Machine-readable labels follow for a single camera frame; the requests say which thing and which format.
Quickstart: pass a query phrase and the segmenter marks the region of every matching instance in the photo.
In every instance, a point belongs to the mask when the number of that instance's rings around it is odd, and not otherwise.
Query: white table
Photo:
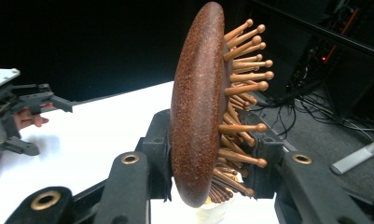
[[[51,111],[43,115],[48,124],[21,130],[22,140],[36,144],[40,154],[29,157],[6,151],[0,155],[0,223],[40,189],[63,186],[75,195],[106,179],[113,159],[134,151],[154,114],[170,108],[172,90],[169,82],[77,105],[74,113]],[[171,203],[152,200],[152,223],[194,223],[197,210],[181,201],[175,184],[172,193]],[[221,223],[253,220],[278,223],[274,200],[237,195]]]

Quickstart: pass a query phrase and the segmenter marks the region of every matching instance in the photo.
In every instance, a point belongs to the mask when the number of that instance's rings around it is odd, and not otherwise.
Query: dark floor
[[[304,99],[330,109],[327,105],[326,93],[321,89],[315,92],[318,93],[305,96]],[[256,97],[259,102],[266,103],[264,96],[258,93]],[[369,138],[374,139],[374,133],[363,133],[339,124],[327,124],[334,123],[334,120],[307,103],[303,103],[306,106],[304,108],[300,100],[291,102],[291,105],[283,105],[283,107],[261,109],[261,106],[253,106],[252,109],[277,133],[283,133],[284,127],[288,128],[295,120],[294,126],[286,132],[286,135],[281,135],[285,138],[285,146],[310,155],[314,161],[319,161],[327,167],[328,171],[332,163],[372,142]],[[361,123],[346,121],[344,124],[353,128],[361,127]],[[352,195],[368,203],[374,201],[374,157],[344,175],[331,174]]]

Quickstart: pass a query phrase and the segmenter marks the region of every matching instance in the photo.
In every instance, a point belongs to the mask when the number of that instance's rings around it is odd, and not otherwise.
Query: brown ring-shaped object
[[[195,17],[178,61],[170,116],[174,181],[182,200],[199,207],[207,199],[230,86],[231,63],[223,54],[224,13],[210,2]]]

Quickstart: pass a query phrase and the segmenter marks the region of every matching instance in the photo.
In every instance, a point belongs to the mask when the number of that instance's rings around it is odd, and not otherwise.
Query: metal ring
[[[121,161],[125,164],[133,164],[139,160],[139,157],[135,154],[124,156]]]
[[[61,199],[61,194],[57,190],[50,190],[39,194],[31,204],[33,210],[39,211],[51,207]]]
[[[307,157],[305,155],[302,155],[302,154],[295,154],[294,156],[292,156],[292,159],[294,159],[294,161],[297,161],[297,162],[302,163],[302,164],[312,163],[312,159],[310,159],[309,157]]]

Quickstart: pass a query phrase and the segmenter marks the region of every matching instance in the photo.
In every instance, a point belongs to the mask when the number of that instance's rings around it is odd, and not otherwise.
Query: wooden peg
[[[216,194],[214,194],[212,190],[209,190],[209,197],[213,203],[221,203],[219,197]]]
[[[239,106],[239,105],[234,105],[233,103],[230,103],[232,106],[233,106],[233,108],[235,108],[235,109],[240,109],[240,110],[244,110],[244,108],[242,108],[242,106]]]
[[[228,161],[225,158],[218,158],[216,161],[217,161],[217,163],[219,163],[221,165],[226,165],[226,166],[233,169],[233,167],[229,166]]]
[[[224,146],[232,149],[233,151],[235,151],[239,154],[246,155],[245,152],[239,146],[237,146],[235,143],[229,141],[224,135],[221,136],[221,143]]]
[[[239,153],[224,150],[222,148],[218,150],[218,156],[231,160],[231,161],[241,161],[241,162],[251,163],[261,168],[265,168],[268,165],[268,163],[263,159],[256,159],[248,155],[241,155]]]
[[[227,174],[230,174],[230,175],[237,175],[238,174],[237,171],[235,171],[234,169],[228,168],[228,167],[216,166],[216,169],[218,169],[219,171],[221,171],[223,173],[227,173]]]
[[[250,103],[248,101],[244,102],[244,110],[248,111],[250,109]]]
[[[225,89],[225,95],[237,95],[243,92],[248,91],[265,91],[268,88],[269,84],[266,81],[261,81],[256,85],[240,86],[240,87],[231,87]]]
[[[263,59],[262,54],[257,54],[254,57],[235,59],[235,60],[233,60],[233,62],[234,63],[253,63],[253,62],[259,62],[262,59]]]
[[[243,169],[243,168],[240,168],[239,166],[233,164],[233,163],[229,163],[228,166],[234,170],[236,170],[237,172],[239,172],[239,174],[242,176],[242,177],[247,177],[248,176],[248,171]]]
[[[235,99],[232,98],[232,97],[229,97],[229,101],[230,101],[233,105],[237,105],[237,106],[239,106],[239,107],[244,107],[244,103],[241,103],[241,102],[235,100]]]
[[[241,161],[231,161],[231,160],[228,160],[228,159],[226,159],[226,160],[227,160],[228,165],[230,167],[236,167],[236,168],[242,169],[242,162]]]
[[[234,187],[236,190],[238,190],[240,192],[243,192],[246,196],[248,196],[250,198],[253,197],[254,194],[255,194],[252,189],[246,188],[244,185],[240,184],[237,181],[232,180],[227,175],[223,174],[222,172],[218,171],[215,168],[213,170],[213,175],[214,175],[214,178],[217,178],[219,180],[222,180],[222,181],[228,183],[230,186]]]
[[[240,96],[242,99],[244,99],[245,101],[250,102],[253,105],[256,105],[256,103],[258,102],[258,100],[254,96],[252,96],[252,95],[250,95],[250,94],[248,94],[246,92],[240,93],[240,94],[238,94],[238,96]]]
[[[233,118],[233,120],[236,121],[236,124],[241,124],[239,121],[239,117],[238,117],[239,115],[237,114],[237,112],[235,111],[235,109],[232,107],[231,104],[228,104],[228,113]]]
[[[267,130],[267,126],[264,123],[257,125],[228,125],[220,124],[218,131],[221,133],[241,133],[241,132],[260,132],[264,133]]]
[[[238,75],[238,74],[244,75],[242,73],[245,73],[245,72],[255,72],[257,70],[259,70],[259,66],[253,66],[253,67],[246,67],[246,68],[235,69],[235,70],[233,70],[233,73],[236,74],[236,75]]]
[[[219,198],[221,199],[222,202],[225,202],[225,201],[228,201],[229,200],[229,196],[227,195],[226,192],[222,192],[222,190],[220,190],[219,188],[217,188],[215,185],[211,185],[211,190],[219,196]]]
[[[226,35],[224,35],[225,40],[228,42],[230,41],[233,37],[241,33],[243,30],[245,30],[247,27],[250,27],[253,25],[253,20],[248,19],[243,25],[239,26],[238,28],[230,31]]]
[[[250,74],[243,74],[243,75],[230,75],[230,82],[243,82],[246,80],[260,80],[260,79],[267,79],[270,80],[274,77],[274,74],[271,71],[266,73],[250,73]]]
[[[235,88],[235,87],[245,86],[245,83],[244,82],[235,82],[235,83],[232,83],[230,86],[232,88]]]
[[[222,186],[221,184],[218,184],[217,182],[212,182],[212,185],[216,186],[219,190],[221,190],[222,192],[226,193],[228,195],[229,198],[232,198],[233,197],[233,193],[230,191],[230,190],[227,190],[224,186]]]
[[[231,50],[230,52],[224,54],[224,60],[225,62],[228,62],[236,57],[239,57],[242,55],[242,53],[245,51],[245,50],[248,50],[252,47],[254,47],[254,43],[253,41],[249,41],[243,45],[241,45],[240,47],[236,48],[236,49],[233,49]]]
[[[216,183],[217,185],[220,185],[226,189],[229,189],[230,191],[232,191],[233,193],[239,193],[239,191],[237,189],[235,189],[234,187],[232,187],[230,184],[228,184],[227,182],[213,176],[213,180],[212,180],[212,183]]]
[[[245,80],[242,82],[244,85],[257,85],[258,82],[252,81],[252,80]]]
[[[260,24],[257,26],[257,28],[255,30],[252,30],[248,33],[246,33],[245,35],[240,35],[236,38],[233,38],[231,39],[229,42],[228,42],[228,48],[233,48],[235,46],[238,46],[240,45],[242,42],[244,42],[245,40],[253,37],[254,35],[257,35],[257,34],[262,34],[264,31],[265,31],[265,25],[264,24]]]
[[[229,125],[237,125],[237,123],[233,120],[233,118],[230,116],[230,114],[225,113],[224,114],[224,121]],[[250,136],[247,132],[239,132],[238,133],[242,139],[247,142],[248,146],[254,147],[256,145],[256,140]]]
[[[250,52],[253,52],[253,51],[256,51],[256,50],[259,50],[259,49],[264,49],[266,47],[266,43],[265,42],[262,42],[258,45],[255,45],[255,46],[252,46],[248,49],[245,49],[243,52],[239,53],[239,55],[237,55],[236,57],[234,58],[237,58],[237,57],[240,57],[240,56],[243,56],[244,54],[247,54],[247,53],[250,53]]]
[[[238,95],[232,95],[232,96],[230,96],[230,98],[232,98],[232,99],[238,101],[238,102],[241,103],[242,105],[244,105],[244,103],[245,103],[244,99],[240,98],[240,96],[238,96]]]
[[[220,203],[225,201],[224,195],[218,192],[216,189],[214,189],[213,186],[210,186],[210,191],[213,192],[214,196],[219,200]]]
[[[221,195],[222,197],[223,197],[223,199],[224,199],[224,201],[229,201],[229,199],[231,198],[231,197],[229,197],[229,195],[228,195],[228,191],[227,190],[222,190],[221,188],[219,188],[217,185],[215,185],[215,184],[213,184],[212,183],[212,185],[211,185],[211,188],[217,193],[217,194],[219,194],[219,195]]]
[[[242,139],[239,135],[236,133],[227,133],[226,134],[227,138],[229,141],[233,141],[236,144],[241,144],[244,142],[244,139]]]
[[[242,69],[242,68],[249,68],[249,67],[271,67],[273,65],[272,60],[266,60],[265,62],[252,62],[252,63],[233,63],[233,69]]]

